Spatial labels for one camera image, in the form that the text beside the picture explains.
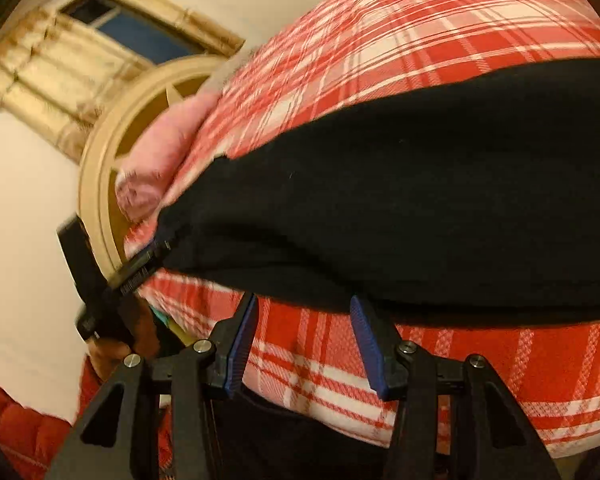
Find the blue gripper pad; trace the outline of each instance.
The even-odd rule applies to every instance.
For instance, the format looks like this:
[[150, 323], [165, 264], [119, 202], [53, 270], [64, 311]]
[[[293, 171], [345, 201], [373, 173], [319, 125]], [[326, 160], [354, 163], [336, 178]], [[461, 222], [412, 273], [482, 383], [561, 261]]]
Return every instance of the blue gripper pad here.
[[255, 294], [245, 294], [234, 316], [242, 316], [242, 321], [227, 356], [226, 379], [223, 388], [229, 398], [234, 396], [242, 382], [259, 315], [258, 298]]
[[357, 296], [351, 298], [350, 315], [369, 385], [378, 394], [379, 399], [385, 400], [389, 395], [389, 384], [384, 376], [384, 355]]

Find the checkered cloth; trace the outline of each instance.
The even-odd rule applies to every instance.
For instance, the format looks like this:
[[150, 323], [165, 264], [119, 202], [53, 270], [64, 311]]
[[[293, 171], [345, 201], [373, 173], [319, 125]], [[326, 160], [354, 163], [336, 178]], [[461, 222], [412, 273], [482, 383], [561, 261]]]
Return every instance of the checkered cloth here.
[[[164, 203], [174, 202], [218, 153], [240, 156], [338, 108], [566, 57], [600, 57], [600, 19], [585, 0], [324, 0], [225, 87]], [[132, 229], [129, 253], [150, 240], [155, 223]], [[230, 316], [240, 297], [164, 271], [141, 293], [200, 337]], [[600, 323], [540, 330], [402, 326], [400, 332], [439, 356], [485, 355], [554, 457], [600, 444]], [[344, 434], [389, 443], [395, 405], [369, 389], [348, 316], [261, 300], [244, 383]], [[444, 451], [444, 402], [439, 434]]]

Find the silver screw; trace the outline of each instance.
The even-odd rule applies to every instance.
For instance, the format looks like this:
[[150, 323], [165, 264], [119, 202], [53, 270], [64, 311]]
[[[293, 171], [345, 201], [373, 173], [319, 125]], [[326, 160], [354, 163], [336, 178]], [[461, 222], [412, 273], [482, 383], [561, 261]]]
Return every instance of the silver screw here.
[[398, 350], [403, 354], [415, 354], [418, 345], [413, 341], [403, 341], [398, 345]]
[[193, 343], [193, 349], [199, 354], [209, 352], [214, 347], [213, 343], [209, 339], [200, 339]]
[[129, 354], [125, 357], [125, 366], [133, 368], [134, 366], [138, 366], [140, 361], [142, 361], [142, 358], [138, 354]]
[[469, 364], [474, 368], [484, 368], [487, 365], [487, 361], [481, 355], [472, 355], [469, 357]]

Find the white wall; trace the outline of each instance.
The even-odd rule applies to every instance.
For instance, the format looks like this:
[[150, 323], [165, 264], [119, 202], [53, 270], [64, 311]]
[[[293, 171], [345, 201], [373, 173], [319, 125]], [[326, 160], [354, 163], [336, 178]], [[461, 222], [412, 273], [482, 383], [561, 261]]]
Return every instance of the white wall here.
[[[46, 0], [22, 0], [13, 23]], [[320, 0], [172, 0], [263, 41]], [[16, 400], [73, 420], [84, 344], [80, 306], [56, 237], [75, 211], [78, 168], [0, 113], [0, 386]]]

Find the pink rolled towel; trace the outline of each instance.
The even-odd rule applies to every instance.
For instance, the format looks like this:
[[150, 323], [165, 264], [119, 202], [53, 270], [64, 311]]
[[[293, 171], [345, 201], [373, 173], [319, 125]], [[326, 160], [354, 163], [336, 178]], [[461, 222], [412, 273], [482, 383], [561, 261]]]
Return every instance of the pink rolled towel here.
[[122, 159], [116, 177], [120, 211], [132, 222], [159, 205], [193, 139], [218, 104], [219, 91], [200, 91], [163, 111]]

